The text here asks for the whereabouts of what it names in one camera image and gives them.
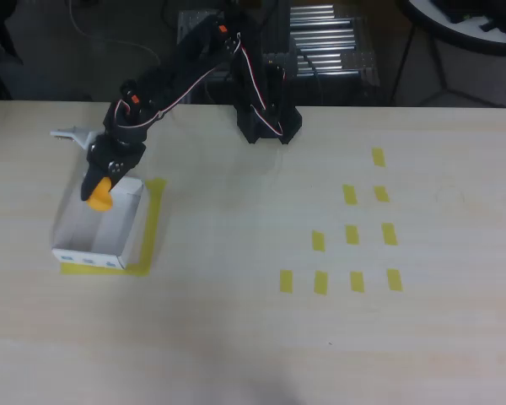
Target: yellow tape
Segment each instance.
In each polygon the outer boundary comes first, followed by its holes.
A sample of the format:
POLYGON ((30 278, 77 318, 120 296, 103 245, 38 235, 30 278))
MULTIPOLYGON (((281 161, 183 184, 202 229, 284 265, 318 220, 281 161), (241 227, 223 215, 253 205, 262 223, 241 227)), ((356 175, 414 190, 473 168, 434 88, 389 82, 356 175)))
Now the yellow tape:
POLYGON ((357 293, 365 292, 362 272, 351 272, 351 290, 357 293))
POLYGON ((315 272, 315 287, 314 291, 317 294, 326 295, 328 294, 328 273, 315 272))
POLYGON ((382 148, 371 148, 371 154, 373 155, 373 163, 375 166, 386 167, 385 152, 382 148))
POLYGON ((396 229, 393 224, 382 224, 382 233, 385 236, 386 245, 397 245, 396 229))
POLYGON ((347 203, 348 205, 358 204, 358 200, 356 199, 356 192, 354 191, 354 186, 343 184, 343 195, 345 196, 345 203, 347 203))
POLYGON ((279 272, 279 291, 282 293, 293 293, 293 271, 281 270, 279 272))
POLYGON ((311 240, 313 241, 314 251, 325 251, 324 234, 322 232, 314 230, 313 234, 311 235, 311 240))
POLYGON ((388 285, 392 291, 403 291, 403 285, 401 284, 401 275, 399 270, 395 268, 389 268, 386 270, 386 276, 388 276, 388 285))
POLYGON ((358 236, 358 227, 356 225, 345 225, 347 233, 347 243, 349 245, 359 245, 360 237, 358 236))
POLYGON ((131 276, 148 276, 152 266, 153 248, 155 237, 158 231, 159 209, 161 208, 161 197, 167 181, 163 179, 153 179, 145 181, 145 185, 150 192, 148 203, 148 212, 146 215, 146 224, 144 225, 143 243, 141 244, 141 253, 139 262, 128 264, 125 269, 86 266, 83 264, 62 263, 61 274, 128 274, 131 276))
POLYGON ((390 196, 388 196, 388 193, 386 192, 384 186, 375 186, 374 195, 377 196, 377 200, 379 200, 381 203, 390 202, 390 196))

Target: gray floor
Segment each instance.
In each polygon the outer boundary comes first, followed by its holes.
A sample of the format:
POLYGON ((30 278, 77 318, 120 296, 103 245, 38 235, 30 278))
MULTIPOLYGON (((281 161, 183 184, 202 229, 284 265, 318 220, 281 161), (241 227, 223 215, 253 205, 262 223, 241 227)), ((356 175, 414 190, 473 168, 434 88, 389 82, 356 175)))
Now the gray floor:
MULTIPOLYGON (((78 25, 92 35, 135 41, 165 58, 174 47, 175 35, 159 19, 162 1, 100 0, 97 7, 76 10, 75 16, 78 25)), ((209 8, 217 4, 217 0, 170 0, 169 16, 175 21, 178 8, 209 8)), ((369 18, 381 86, 389 93, 410 26, 391 0, 362 0, 362 6, 369 18)), ((8 27, 24 60, 26 77, 35 78, 29 88, 15 90, 15 98, 45 98, 51 88, 71 89, 77 94, 90 94, 96 101, 109 101, 118 96, 125 78, 135 78, 155 63, 152 55, 136 47, 79 35, 69 20, 64 0, 19 0, 8 27), (38 95, 38 89, 46 90, 38 95)), ((439 47, 453 87, 506 105, 506 58, 478 55, 442 43, 439 47)), ((420 33, 396 102, 413 105, 438 87, 425 38, 420 33)), ((453 97, 437 100, 433 105, 477 106, 453 97)))

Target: table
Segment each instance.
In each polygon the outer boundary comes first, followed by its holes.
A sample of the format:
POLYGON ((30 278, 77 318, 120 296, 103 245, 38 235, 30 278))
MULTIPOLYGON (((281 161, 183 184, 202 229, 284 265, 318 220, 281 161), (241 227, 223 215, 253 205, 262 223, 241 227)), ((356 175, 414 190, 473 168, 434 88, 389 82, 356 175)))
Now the table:
POLYGON ((151 273, 64 276, 83 156, 49 131, 106 109, 0 101, 1 404, 506 404, 506 110, 306 107, 282 146, 179 105, 141 168, 168 182, 151 273))
POLYGON ((416 33, 416 28, 420 27, 428 34, 428 50, 439 80, 440 91, 419 102, 417 106, 428 105, 433 100, 443 95, 450 94, 486 107, 506 108, 506 105, 492 103, 489 100, 484 100, 475 95, 452 89, 448 84, 442 57, 435 42, 435 39, 439 39, 452 46, 457 46, 468 51, 506 57, 506 35, 503 32, 499 29, 490 30, 488 32, 483 31, 481 26, 487 22, 485 17, 472 18, 458 24, 452 24, 431 0, 396 0, 396 2, 400 10, 412 22, 412 27, 391 91, 391 104, 394 103, 396 97, 396 92, 401 81, 406 59, 416 33))

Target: white cardboard box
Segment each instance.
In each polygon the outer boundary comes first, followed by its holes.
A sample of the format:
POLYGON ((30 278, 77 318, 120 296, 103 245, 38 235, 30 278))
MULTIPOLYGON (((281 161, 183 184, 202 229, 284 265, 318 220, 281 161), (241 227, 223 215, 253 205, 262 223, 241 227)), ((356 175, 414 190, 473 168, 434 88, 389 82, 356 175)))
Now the white cardboard box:
POLYGON ((112 209, 94 211, 80 199, 80 182, 66 196, 57 219, 52 253, 60 262, 126 268, 148 210, 143 182, 123 177, 110 191, 112 209))

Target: robotic arm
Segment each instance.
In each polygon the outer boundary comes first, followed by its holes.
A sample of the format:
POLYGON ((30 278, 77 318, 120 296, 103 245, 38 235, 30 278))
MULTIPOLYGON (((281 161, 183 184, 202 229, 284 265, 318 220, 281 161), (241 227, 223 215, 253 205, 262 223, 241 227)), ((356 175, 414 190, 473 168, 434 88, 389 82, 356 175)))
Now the robotic arm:
POLYGON ((302 117, 288 97, 285 72, 262 61, 256 21, 229 9, 223 17, 208 16, 198 24, 169 63, 121 86, 122 98, 105 116, 105 133, 89 146, 81 199, 96 210, 110 209, 109 191, 139 163, 148 129, 222 64, 230 66, 238 126, 248 142, 278 138, 288 143, 302 117))

